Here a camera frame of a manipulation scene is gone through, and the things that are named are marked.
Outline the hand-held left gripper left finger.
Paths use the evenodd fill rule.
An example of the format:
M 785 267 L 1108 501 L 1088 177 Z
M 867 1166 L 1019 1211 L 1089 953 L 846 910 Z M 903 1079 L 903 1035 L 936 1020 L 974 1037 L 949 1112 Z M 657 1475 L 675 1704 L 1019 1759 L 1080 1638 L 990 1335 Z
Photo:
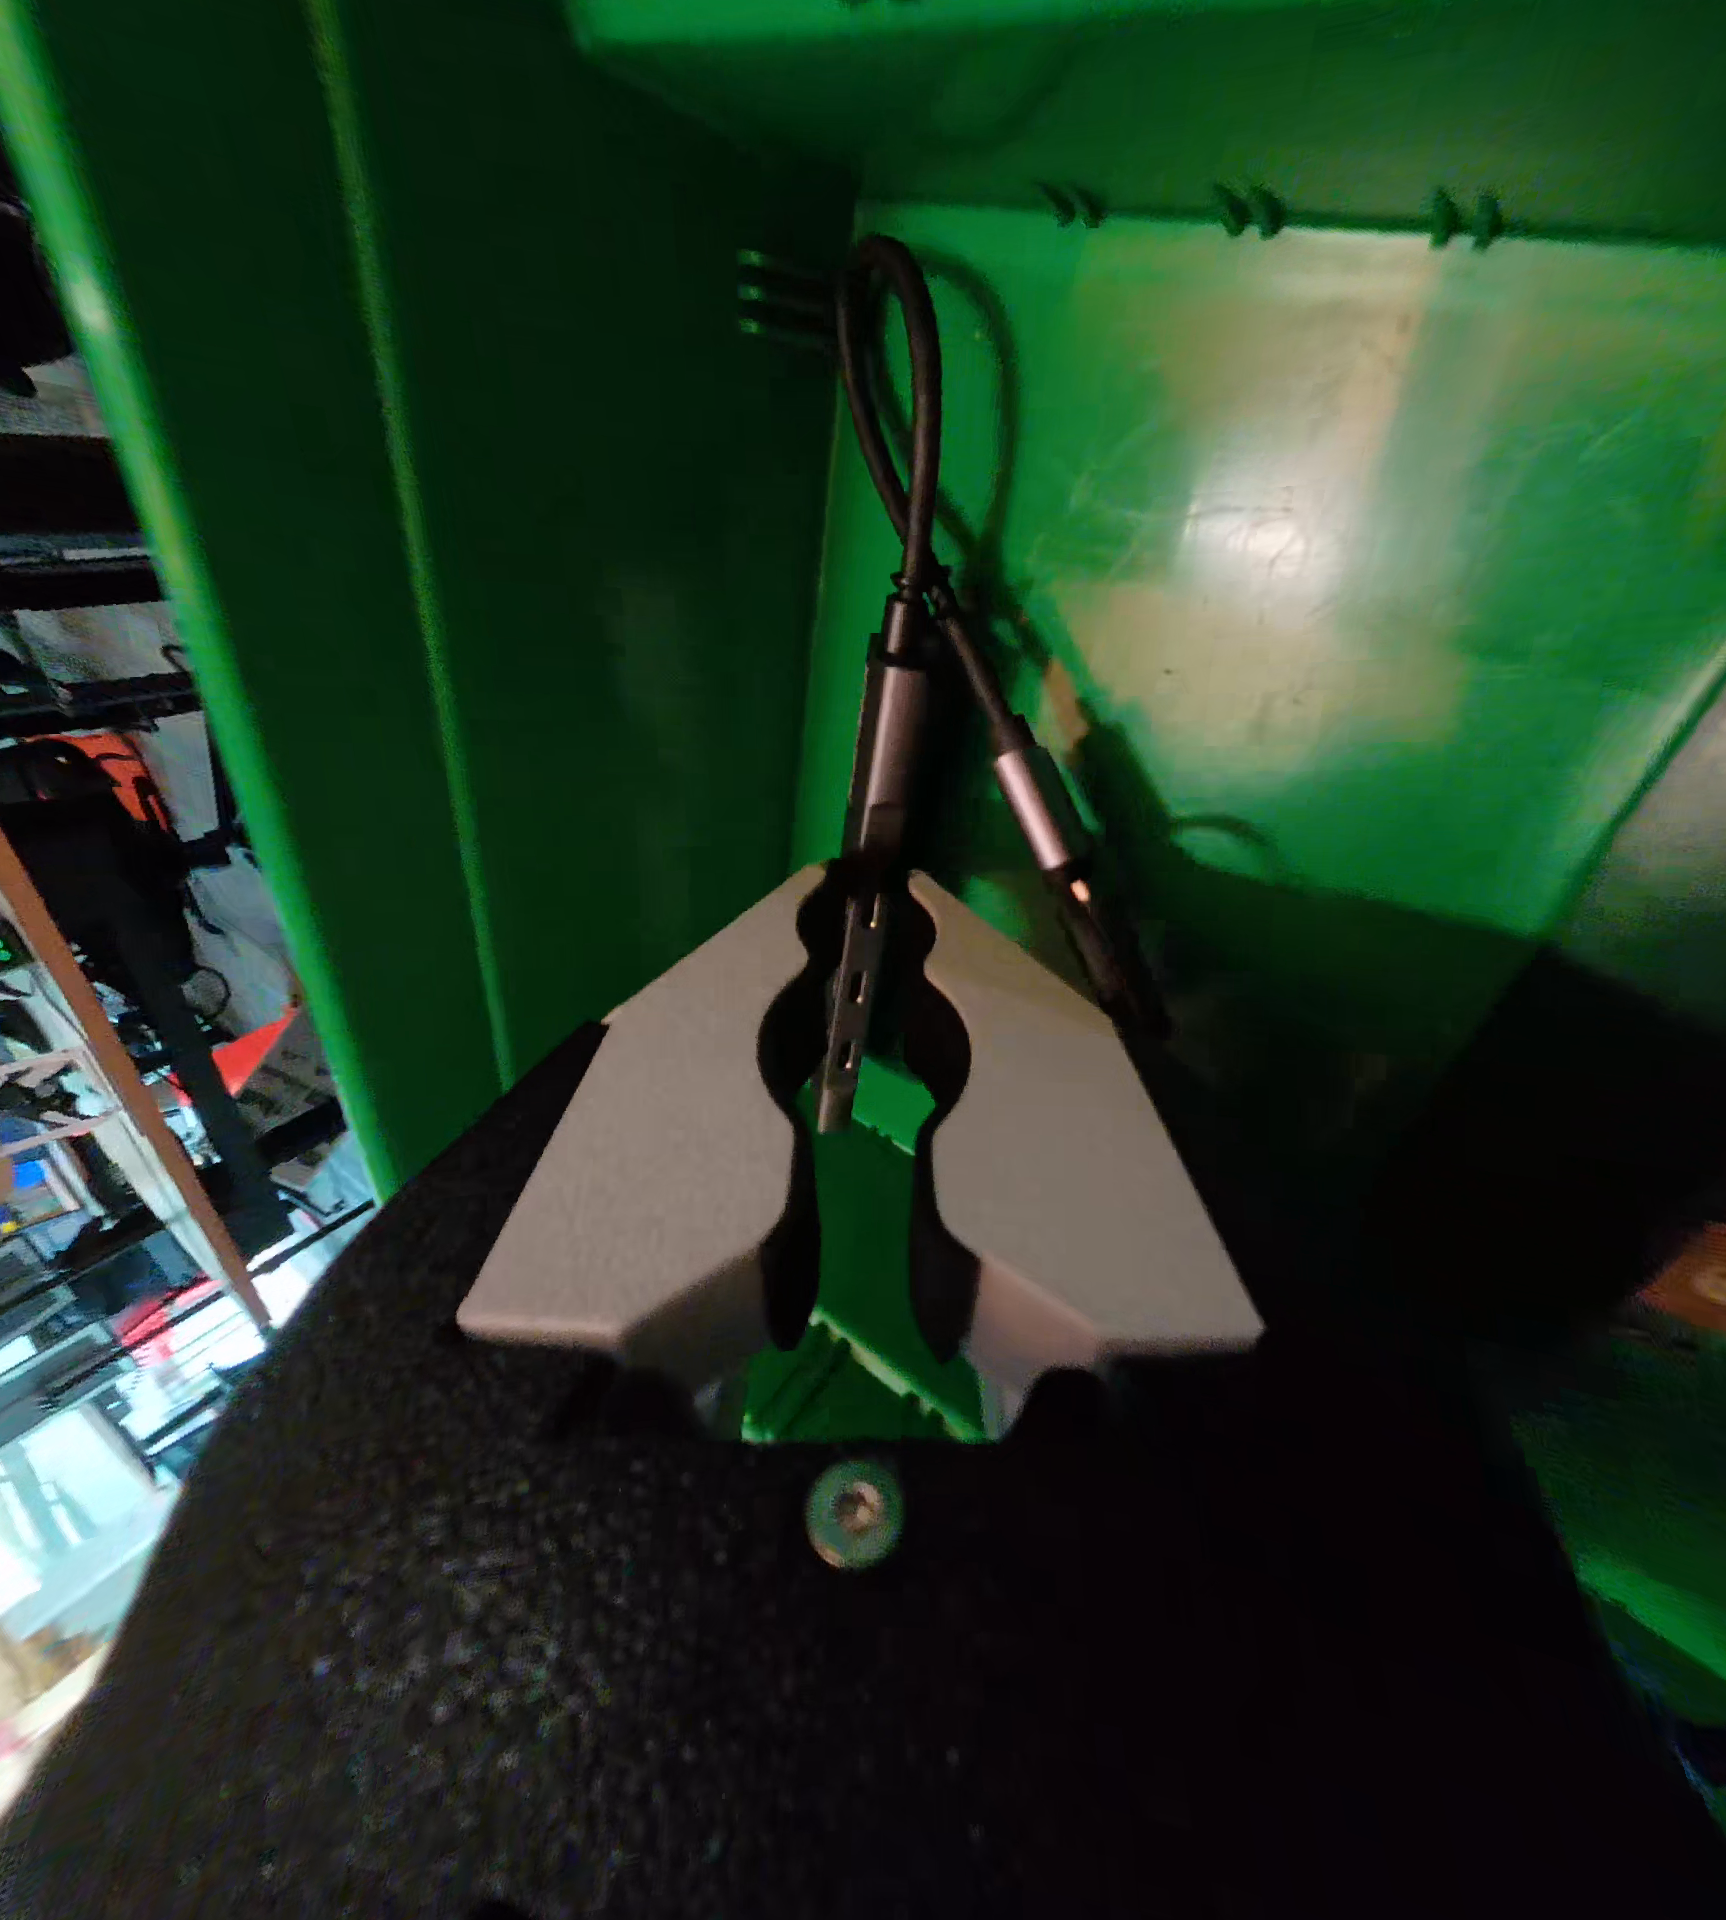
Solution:
M 804 863 L 609 1014 L 461 1297 L 463 1340 L 609 1358 L 798 1346 L 822 1282 L 804 1091 L 845 881 Z

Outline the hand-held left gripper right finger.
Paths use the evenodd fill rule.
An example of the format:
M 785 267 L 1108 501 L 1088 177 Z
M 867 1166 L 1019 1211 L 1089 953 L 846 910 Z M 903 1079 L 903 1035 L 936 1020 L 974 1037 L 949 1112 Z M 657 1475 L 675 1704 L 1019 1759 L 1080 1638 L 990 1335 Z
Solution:
M 1250 1350 L 1259 1314 L 1119 1024 L 936 878 L 910 901 L 970 1047 L 930 1112 L 930 1196 L 974 1267 L 959 1357 L 999 1423 L 1046 1374 Z

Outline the green plastic bin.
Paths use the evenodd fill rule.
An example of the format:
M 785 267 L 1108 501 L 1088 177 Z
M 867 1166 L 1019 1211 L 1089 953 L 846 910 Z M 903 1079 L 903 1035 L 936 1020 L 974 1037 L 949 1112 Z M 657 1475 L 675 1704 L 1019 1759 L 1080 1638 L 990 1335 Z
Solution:
M 0 1917 L 1726 1917 L 1726 5 L 0 5 L 386 1191 Z M 798 1346 L 463 1340 L 930 704 Z M 936 878 L 1240 1357 L 959 1357 Z

